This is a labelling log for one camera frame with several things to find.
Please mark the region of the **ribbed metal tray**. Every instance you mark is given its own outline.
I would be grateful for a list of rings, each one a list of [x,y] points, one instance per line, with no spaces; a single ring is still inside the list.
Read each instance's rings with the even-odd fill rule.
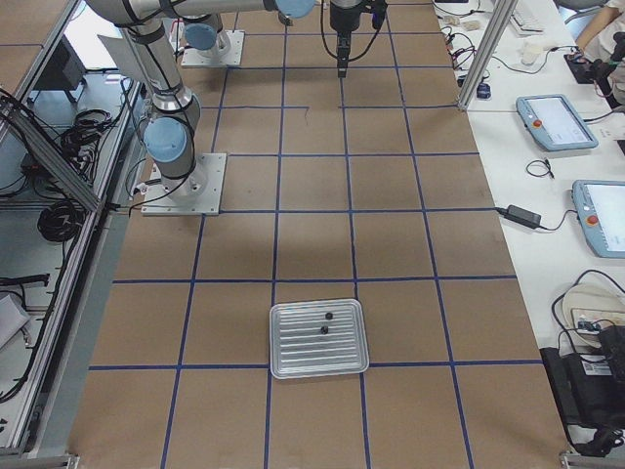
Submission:
[[[328,312],[332,320],[325,318]],[[326,335],[320,333],[324,325]],[[276,304],[269,339],[276,379],[360,374],[370,365],[364,314],[354,298]]]

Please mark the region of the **white cup on desk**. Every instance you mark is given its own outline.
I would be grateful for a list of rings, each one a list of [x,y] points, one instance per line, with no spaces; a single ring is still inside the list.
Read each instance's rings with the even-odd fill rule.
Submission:
[[[543,53],[543,46],[533,42],[525,42],[521,48],[521,64],[531,66]]]

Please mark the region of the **upper blue teach pendant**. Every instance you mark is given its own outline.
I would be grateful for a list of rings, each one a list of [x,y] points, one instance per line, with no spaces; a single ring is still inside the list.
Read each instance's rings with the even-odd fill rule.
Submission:
[[[525,129],[546,151],[594,149],[599,144],[564,95],[518,97],[516,109]]]

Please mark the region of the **blue teach pendant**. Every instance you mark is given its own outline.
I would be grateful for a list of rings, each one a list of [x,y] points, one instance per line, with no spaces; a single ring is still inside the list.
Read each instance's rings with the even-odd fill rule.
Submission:
[[[594,149],[599,144],[564,95],[518,97],[516,109],[525,129],[546,151]]]
[[[577,180],[571,195],[582,233],[600,258],[624,258],[624,182]]]

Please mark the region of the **black power adapter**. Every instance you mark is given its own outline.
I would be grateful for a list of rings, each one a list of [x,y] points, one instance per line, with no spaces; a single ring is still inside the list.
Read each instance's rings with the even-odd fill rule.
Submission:
[[[509,205],[507,207],[505,218],[532,230],[538,229],[541,226],[540,214],[516,205]]]

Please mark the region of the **lower blue teach pendant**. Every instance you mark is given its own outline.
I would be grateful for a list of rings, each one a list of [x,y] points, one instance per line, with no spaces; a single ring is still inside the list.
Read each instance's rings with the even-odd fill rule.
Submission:
[[[600,258],[624,258],[624,182],[577,180],[571,195],[582,233]]]

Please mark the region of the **beige round device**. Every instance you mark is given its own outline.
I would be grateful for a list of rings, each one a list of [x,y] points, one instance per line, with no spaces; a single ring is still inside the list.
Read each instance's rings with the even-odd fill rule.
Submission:
[[[579,284],[564,295],[562,318],[581,343],[599,349],[601,330],[624,325],[624,298],[599,286]]]

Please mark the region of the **black box on desk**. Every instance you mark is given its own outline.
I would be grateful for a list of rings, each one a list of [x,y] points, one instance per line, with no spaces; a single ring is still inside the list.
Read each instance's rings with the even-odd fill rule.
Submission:
[[[540,355],[565,425],[584,428],[624,427],[624,328],[599,333],[597,355],[561,355],[554,347]]]

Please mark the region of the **aluminium frame post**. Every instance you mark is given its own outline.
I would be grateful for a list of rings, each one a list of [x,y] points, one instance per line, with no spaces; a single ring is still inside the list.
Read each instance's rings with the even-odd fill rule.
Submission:
[[[517,5],[517,0],[498,1],[494,6],[492,17],[479,42],[478,51],[472,61],[468,74],[460,88],[457,106],[467,110],[476,95],[477,88],[482,81],[486,67],[492,58],[496,46],[501,39],[510,17]]]

